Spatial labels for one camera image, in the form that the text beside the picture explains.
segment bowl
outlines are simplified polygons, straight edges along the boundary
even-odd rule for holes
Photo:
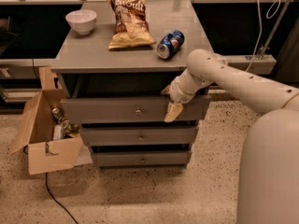
[[[89,34],[96,24],[96,13],[82,9],[68,13],[65,17],[70,27],[81,35]]]

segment blue can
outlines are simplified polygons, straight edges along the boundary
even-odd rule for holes
[[[175,30],[167,34],[157,46],[157,53],[163,59],[174,56],[185,41],[184,34]]]

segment chip bag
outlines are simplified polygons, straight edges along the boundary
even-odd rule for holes
[[[115,12],[116,25],[109,49],[154,44],[146,21],[145,0],[107,0]]]

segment can lid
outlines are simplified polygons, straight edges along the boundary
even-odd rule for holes
[[[170,56],[169,48],[165,44],[159,44],[158,45],[157,53],[163,59],[166,59]]]

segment cabinet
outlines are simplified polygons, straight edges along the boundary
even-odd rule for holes
[[[97,12],[95,30],[70,31],[51,68],[67,96],[64,112],[79,124],[98,167],[186,165],[208,109],[210,97],[202,90],[174,122],[164,122],[171,100],[161,91],[182,73],[192,50],[210,45],[189,1],[148,1],[146,7],[157,43],[174,29],[185,34],[172,60],[159,58],[156,45],[109,51],[114,13],[105,2],[88,2],[82,8]]]

